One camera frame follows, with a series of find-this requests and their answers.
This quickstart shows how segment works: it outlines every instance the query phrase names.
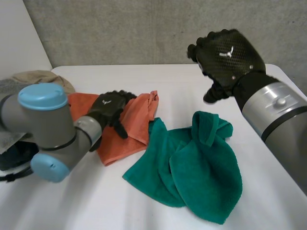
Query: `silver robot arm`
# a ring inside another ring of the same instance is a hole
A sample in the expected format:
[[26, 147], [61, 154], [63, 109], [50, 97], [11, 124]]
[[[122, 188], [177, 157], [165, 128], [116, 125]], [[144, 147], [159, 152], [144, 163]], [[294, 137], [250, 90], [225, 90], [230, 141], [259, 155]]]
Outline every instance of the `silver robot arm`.
[[257, 87], [265, 74], [253, 75], [234, 91], [242, 114], [307, 195], [307, 101], [283, 82]]
[[90, 116], [73, 122], [63, 88], [53, 83], [28, 86], [18, 95], [0, 94], [0, 131], [33, 134], [40, 152], [31, 169], [51, 182], [69, 175], [105, 126]]

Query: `white table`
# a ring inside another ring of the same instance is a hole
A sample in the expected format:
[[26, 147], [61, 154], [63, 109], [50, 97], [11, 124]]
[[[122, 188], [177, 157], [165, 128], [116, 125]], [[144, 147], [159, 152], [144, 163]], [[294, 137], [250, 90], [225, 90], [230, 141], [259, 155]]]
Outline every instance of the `white table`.
[[[241, 170], [242, 197], [220, 226], [199, 219], [187, 208], [164, 206], [123, 180], [143, 151], [107, 167], [95, 153], [88, 153], [60, 184], [34, 175], [0, 184], [0, 230], [307, 229], [307, 197], [244, 120], [234, 98], [203, 103], [212, 82], [197, 65], [67, 66], [53, 72], [78, 92], [158, 90], [156, 116], [168, 129], [190, 126], [198, 110], [218, 113], [234, 126], [228, 143]], [[277, 66], [267, 65], [267, 73], [299, 91]]]

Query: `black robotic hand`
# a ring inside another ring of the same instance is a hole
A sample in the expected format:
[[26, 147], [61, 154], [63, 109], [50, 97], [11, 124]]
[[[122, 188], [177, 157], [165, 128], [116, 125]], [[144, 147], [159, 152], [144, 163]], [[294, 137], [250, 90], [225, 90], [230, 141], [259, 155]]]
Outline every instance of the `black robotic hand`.
[[136, 96], [123, 90], [101, 94], [93, 103], [87, 116], [91, 116], [98, 121], [102, 130], [109, 125], [114, 127], [121, 138], [127, 138], [128, 134], [119, 118], [124, 107], [132, 98], [136, 98]]
[[188, 58], [198, 62], [203, 74], [213, 80], [203, 98], [208, 103], [233, 96], [241, 78], [251, 72], [265, 75], [263, 60], [238, 30], [210, 32], [198, 38], [196, 46], [188, 46]]

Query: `green towel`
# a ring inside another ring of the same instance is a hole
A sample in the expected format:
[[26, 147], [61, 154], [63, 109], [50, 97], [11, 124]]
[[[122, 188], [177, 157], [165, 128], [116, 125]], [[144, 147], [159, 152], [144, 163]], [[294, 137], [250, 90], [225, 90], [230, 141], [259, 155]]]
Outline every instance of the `green towel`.
[[167, 131], [150, 124], [144, 155], [123, 175], [131, 185], [171, 207], [223, 224], [242, 194], [235, 154], [225, 142], [232, 125], [216, 114], [196, 112], [192, 127]]

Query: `terry cloth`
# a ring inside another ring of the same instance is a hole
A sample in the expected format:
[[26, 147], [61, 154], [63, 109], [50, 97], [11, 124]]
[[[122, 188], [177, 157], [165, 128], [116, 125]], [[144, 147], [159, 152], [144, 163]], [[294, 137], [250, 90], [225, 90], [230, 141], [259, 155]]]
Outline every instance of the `terry cloth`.
[[55, 83], [64, 88], [66, 94], [75, 92], [74, 87], [65, 78], [54, 74], [51, 71], [35, 70], [17, 73], [12, 76], [12, 79], [19, 83], [38, 84], [38, 83]]
[[187, 206], [223, 224], [242, 194], [236, 157], [225, 142], [232, 125], [217, 114], [196, 112], [192, 127], [167, 131], [157, 118], [149, 132], [146, 152], [123, 178], [162, 204]]
[[[98, 95], [73, 93], [68, 96], [73, 120], [86, 115]], [[121, 113], [120, 122], [124, 126], [128, 138], [122, 139], [112, 127], [106, 127], [102, 134], [102, 142], [97, 153], [104, 165], [125, 158], [136, 152], [145, 150], [149, 142], [149, 122], [154, 120], [158, 107], [157, 91], [142, 93], [131, 99]]]

